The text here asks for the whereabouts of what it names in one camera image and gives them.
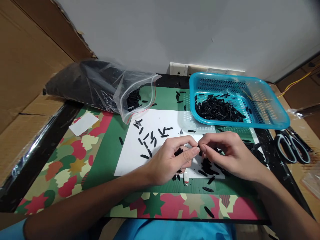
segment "blue shirt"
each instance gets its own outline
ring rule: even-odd
[[[23,225],[26,219],[0,231],[1,239],[25,240]],[[82,234],[75,239],[88,239]],[[120,227],[114,240],[150,240],[150,239],[236,239],[233,224],[173,221],[173,220],[145,220],[127,219]]]

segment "hand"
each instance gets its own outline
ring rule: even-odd
[[[206,133],[199,141],[200,148],[210,162],[216,163],[233,175],[259,181],[261,176],[270,174],[269,170],[260,163],[247,149],[246,145],[234,132]],[[213,148],[221,148],[225,156]]]
[[[193,148],[183,146],[189,143]],[[142,166],[151,185],[163,185],[168,182],[179,169],[181,173],[191,167],[192,159],[200,152],[198,143],[191,136],[167,138],[154,157]],[[181,147],[183,152],[174,156]]]

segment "left hand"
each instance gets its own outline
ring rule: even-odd
[[[187,148],[184,144],[189,143],[193,148]],[[163,185],[167,183],[179,169],[181,173],[191,167],[192,159],[200,152],[198,143],[191,136],[167,138],[154,157],[141,168],[145,172],[151,185]],[[183,152],[174,156],[181,147]]]

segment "plastic bag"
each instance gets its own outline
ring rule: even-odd
[[[320,200],[320,162],[317,162],[304,176],[302,183]]]
[[[299,109],[288,109],[286,112],[295,115],[297,118],[305,118],[320,111],[320,103]]]
[[[81,102],[104,111],[119,113],[128,124],[130,116],[149,108],[155,98],[154,82],[161,76],[152,72],[127,70],[116,63],[85,60],[72,63],[52,77],[45,93]],[[144,89],[142,104],[139,94]]]

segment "patterned tablecloth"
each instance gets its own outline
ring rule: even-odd
[[[157,87],[152,109],[184,110],[175,100],[176,88]],[[119,137],[126,138],[128,125],[119,115],[83,107],[73,123],[91,112],[99,118],[92,128],[76,137],[70,129],[20,202],[16,213],[35,214],[50,205],[90,187],[110,181],[121,153]],[[253,140],[247,128],[232,128],[242,139]],[[111,209],[107,216],[127,218],[268,220],[262,202],[250,182],[234,176],[216,179],[214,194],[202,189],[207,179],[190,179],[192,187],[170,181],[133,193]]]

